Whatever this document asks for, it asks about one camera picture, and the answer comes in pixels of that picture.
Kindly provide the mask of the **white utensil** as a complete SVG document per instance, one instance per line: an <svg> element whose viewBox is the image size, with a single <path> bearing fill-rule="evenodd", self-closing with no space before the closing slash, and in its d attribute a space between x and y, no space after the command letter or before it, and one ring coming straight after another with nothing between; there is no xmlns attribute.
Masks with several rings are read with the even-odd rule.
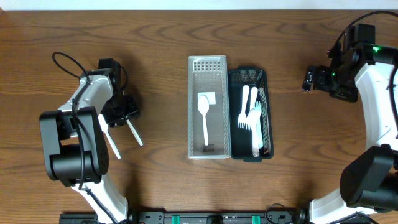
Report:
<svg viewBox="0 0 398 224"><path fill-rule="evenodd" d="M104 118L104 116L102 114L98 115L98 121L99 121L99 124L101 126L101 130L102 130L102 132L105 133L106 138L107 138L107 140L108 140L108 142L109 142L109 144L111 146L111 149L113 150L116 158L117 159L121 159L120 152L119 152L117 146L114 143L114 140L112 139L112 137L111 137L111 135L109 133L109 125L105 121L105 118Z"/></svg>
<svg viewBox="0 0 398 224"><path fill-rule="evenodd" d="M142 142L142 139L141 139L139 133L137 132L136 128L134 127L134 125L131 123L131 121L129 119L127 119L126 122L127 122L127 125L129 126L131 132L133 133L133 136L135 137L137 143L140 146L143 146L144 143Z"/></svg>

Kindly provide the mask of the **white plastic spoon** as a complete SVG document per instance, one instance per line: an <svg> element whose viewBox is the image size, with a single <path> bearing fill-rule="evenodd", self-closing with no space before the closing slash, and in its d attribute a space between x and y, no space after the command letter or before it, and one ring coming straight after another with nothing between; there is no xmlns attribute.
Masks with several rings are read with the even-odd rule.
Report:
<svg viewBox="0 0 398 224"><path fill-rule="evenodd" d="M201 95L198 99L198 110L203 117L203 138L206 146L208 145L208 128L206 122L206 115L209 109L210 109L210 104L208 98L205 95Z"/></svg>
<svg viewBox="0 0 398 224"><path fill-rule="evenodd" d="M259 101L255 102L254 108L249 111L247 116L247 124L250 125L252 131L252 155L260 156L260 148L263 147L263 139L261 133L260 117L262 114L262 106Z"/></svg>

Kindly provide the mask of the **white plastic fork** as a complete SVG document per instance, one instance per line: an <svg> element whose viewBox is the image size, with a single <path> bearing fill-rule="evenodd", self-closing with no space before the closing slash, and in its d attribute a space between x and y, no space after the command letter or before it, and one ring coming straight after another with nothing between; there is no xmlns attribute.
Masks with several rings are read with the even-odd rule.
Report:
<svg viewBox="0 0 398 224"><path fill-rule="evenodd" d="M249 86L244 85L242 89L242 98L241 98L241 112L238 116L238 127L242 129L246 129L246 105L249 97Z"/></svg>
<svg viewBox="0 0 398 224"><path fill-rule="evenodd" d="M258 88L257 87L252 87L250 91L250 96L249 96L249 109L252 110L254 108L254 105L257 100L257 94L258 94ZM252 130L251 122L249 120L249 117L247 116L246 118L246 129L247 130Z"/></svg>

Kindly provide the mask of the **clear plastic basket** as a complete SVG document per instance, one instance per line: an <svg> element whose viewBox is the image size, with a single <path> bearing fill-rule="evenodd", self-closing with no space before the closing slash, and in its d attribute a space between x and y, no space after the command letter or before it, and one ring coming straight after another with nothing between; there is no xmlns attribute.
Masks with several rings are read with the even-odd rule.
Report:
<svg viewBox="0 0 398 224"><path fill-rule="evenodd" d="M201 55L188 58L188 158L231 157L227 58ZM203 138L203 117L198 110L199 92L215 92L216 104L206 115L208 145Z"/></svg>

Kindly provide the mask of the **black plastic basket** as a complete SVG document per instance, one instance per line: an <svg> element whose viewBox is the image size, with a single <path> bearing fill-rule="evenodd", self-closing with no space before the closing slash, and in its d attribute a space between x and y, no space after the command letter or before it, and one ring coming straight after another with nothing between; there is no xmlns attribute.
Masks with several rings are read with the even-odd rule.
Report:
<svg viewBox="0 0 398 224"><path fill-rule="evenodd" d="M242 109L243 89L258 89L256 102L261 107L259 127L256 128L256 137L259 142L259 155L252 153L252 131L240 128L238 116ZM266 72L260 68L240 66L228 71L229 93L229 120L231 133L231 156L245 162L261 162L274 156L274 143L272 138L271 111L268 94Z"/></svg>

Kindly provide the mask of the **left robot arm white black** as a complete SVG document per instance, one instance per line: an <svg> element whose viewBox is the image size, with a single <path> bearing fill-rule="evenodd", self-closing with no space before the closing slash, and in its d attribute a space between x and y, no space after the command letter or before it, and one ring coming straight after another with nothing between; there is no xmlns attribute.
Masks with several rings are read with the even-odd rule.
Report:
<svg viewBox="0 0 398 224"><path fill-rule="evenodd" d="M120 158L109 129L130 124L139 111L124 94L124 67L84 71L79 87L59 109L39 118L45 170L51 180L78 192L99 223L127 223L129 205L108 175L108 146Z"/></svg>

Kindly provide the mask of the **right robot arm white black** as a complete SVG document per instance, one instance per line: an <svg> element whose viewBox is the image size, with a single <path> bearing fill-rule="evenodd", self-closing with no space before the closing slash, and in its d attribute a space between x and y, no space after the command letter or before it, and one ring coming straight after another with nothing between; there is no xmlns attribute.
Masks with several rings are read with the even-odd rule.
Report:
<svg viewBox="0 0 398 224"><path fill-rule="evenodd" d="M397 49L354 42L336 46L328 67L309 67L303 89L362 102L366 149L342 172L339 187L314 199L311 223L342 223L397 210Z"/></svg>

